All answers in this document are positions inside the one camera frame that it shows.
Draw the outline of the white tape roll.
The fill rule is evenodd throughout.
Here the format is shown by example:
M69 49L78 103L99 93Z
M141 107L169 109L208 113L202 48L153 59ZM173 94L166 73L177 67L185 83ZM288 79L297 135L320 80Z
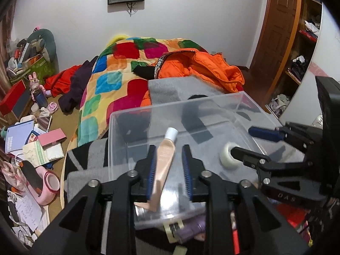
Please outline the white tape roll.
M234 142L227 142L220 151L220 162L227 169L237 169L241 165L241 161L231 155L231 150L235 147L240 146Z

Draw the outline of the purple black spray bottle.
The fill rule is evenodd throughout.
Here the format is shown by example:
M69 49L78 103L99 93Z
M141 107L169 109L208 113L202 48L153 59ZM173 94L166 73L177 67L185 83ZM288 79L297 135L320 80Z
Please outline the purple black spray bottle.
M206 231L206 215L197 215L184 221L184 226L175 231L175 237L179 242L184 243Z

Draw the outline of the white sliding wardrobe door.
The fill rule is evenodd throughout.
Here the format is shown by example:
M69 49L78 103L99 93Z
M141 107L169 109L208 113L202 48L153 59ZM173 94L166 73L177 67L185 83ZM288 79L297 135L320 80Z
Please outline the white sliding wardrobe door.
M279 121L311 125L322 113L317 95L316 76L339 81L339 27L325 4L322 5L320 33L307 72Z

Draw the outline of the grey neck pillow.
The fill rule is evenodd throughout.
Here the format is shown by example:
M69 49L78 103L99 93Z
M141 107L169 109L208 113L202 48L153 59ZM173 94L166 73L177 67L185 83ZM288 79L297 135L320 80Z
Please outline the grey neck pillow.
M17 43L21 48L22 62L41 54L47 62L53 62L56 56L56 44L54 35L48 29L38 29Z

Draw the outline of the colourful patchwork quilt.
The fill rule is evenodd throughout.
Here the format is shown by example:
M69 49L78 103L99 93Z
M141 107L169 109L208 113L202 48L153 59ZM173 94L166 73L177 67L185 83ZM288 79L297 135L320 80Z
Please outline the colourful patchwork quilt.
M101 138L112 112L138 108L148 90L147 81L134 74L138 66L156 63L167 52L180 48L203 50L189 39L131 37L112 43L96 59L79 109L75 147Z

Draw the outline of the dark purple garment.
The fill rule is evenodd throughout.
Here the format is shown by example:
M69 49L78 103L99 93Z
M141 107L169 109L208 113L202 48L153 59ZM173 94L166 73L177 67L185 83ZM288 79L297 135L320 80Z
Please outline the dark purple garment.
M58 100L59 108L64 114L69 114L75 108L79 108L97 58L98 56L95 56L91 61L85 61L71 77L70 90Z

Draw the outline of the wooden door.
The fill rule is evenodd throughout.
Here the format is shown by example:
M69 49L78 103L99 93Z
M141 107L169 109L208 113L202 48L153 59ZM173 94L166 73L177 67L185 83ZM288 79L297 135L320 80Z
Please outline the wooden door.
M252 98L265 106L291 52L302 0L267 0L261 34L250 66Z

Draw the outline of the beige cosmetic tube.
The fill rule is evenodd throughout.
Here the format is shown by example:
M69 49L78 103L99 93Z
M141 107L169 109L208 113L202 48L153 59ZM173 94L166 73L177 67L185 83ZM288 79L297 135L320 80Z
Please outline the beige cosmetic tube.
M175 141L177 134L177 129L173 127L169 127L167 129L164 139L161 141L156 150L156 165L152 173L152 191L148 194L146 203L134 203L134 205L136 205L137 207L141 207L152 212L157 211L164 184L167 179L168 172L175 154Z

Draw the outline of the blue notebook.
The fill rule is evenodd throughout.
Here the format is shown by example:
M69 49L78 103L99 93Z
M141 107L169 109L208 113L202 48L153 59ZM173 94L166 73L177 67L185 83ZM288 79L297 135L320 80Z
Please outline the blue notebook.
M33 120L8 127L5 138L5 153L21 150L33 128Z

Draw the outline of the pink rabbit toy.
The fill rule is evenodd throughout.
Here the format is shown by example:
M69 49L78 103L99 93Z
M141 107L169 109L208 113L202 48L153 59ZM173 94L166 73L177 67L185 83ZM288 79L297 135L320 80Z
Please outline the pink rabbit toy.
M28 78L32 100L35 103L37 103L39 108L47 108L48 107L47 98L52 96L51 91L46 90L44 86L40 84L40 81L35 71L32 74L30 74Z

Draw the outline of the pink flat box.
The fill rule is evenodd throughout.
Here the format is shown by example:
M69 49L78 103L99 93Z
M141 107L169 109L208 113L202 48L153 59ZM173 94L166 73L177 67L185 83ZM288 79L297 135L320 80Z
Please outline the pink flat box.
M41 134L38 137L38 141L40 142L42 147L55 145L66 139L65 133L61 128L49 131L45 134Z

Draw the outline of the pink round device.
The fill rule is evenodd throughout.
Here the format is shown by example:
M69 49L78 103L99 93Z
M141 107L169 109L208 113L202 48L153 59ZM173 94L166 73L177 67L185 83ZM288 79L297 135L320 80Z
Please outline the pink round device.
M21 161L19 167L26 179L25 186L37 204L49 205L60 190L56 174L44 166L34 167L29 161Z

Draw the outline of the grey black blanket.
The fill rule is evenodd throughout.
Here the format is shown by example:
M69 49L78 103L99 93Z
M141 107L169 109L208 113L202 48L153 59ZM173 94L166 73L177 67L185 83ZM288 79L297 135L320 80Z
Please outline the grey black blanket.
M256 171L231 157L239 146L277 162L297 162L301 152L280 142L255 139L251 126L275 128L279 122L245 92L222 94L194 77L148 83L152 105L109 115L108 135L86 140L66 156L64 196L72 198L91 179L106 183L151 156L154 173L147 179L151 200L135 206L137 252L169 254L179 243L188 252L203 252L203 237L176 238L178 229L204 224L205 204L193 203L186 191L181 151L188 145L195 158L222 179L258 182Z

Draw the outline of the green storage box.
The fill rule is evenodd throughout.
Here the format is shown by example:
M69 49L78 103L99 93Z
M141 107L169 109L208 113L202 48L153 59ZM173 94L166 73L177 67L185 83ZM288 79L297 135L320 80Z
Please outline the green storage box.
M45 58L41 57L38 61L36 61L30 68L26 69L21 74L15 76L12 79L9 79L11 85L16 84L18 81L23 80L26 86L29 86L29 75L33 75L33 72L36 73L37 79L40 81L40 84L45 84L47 78L55 75L56 69L54 63L47 62Z

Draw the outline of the orange puffer jacket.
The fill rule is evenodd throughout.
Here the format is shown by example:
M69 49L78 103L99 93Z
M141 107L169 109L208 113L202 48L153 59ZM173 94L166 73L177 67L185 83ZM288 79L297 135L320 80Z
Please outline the orange puffer jacket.
M241 70L229 65L221 53L212 55L194 48L167 52L151 65L136 66L133 73L148 81L193 76L224 93L242 91L245 84Z

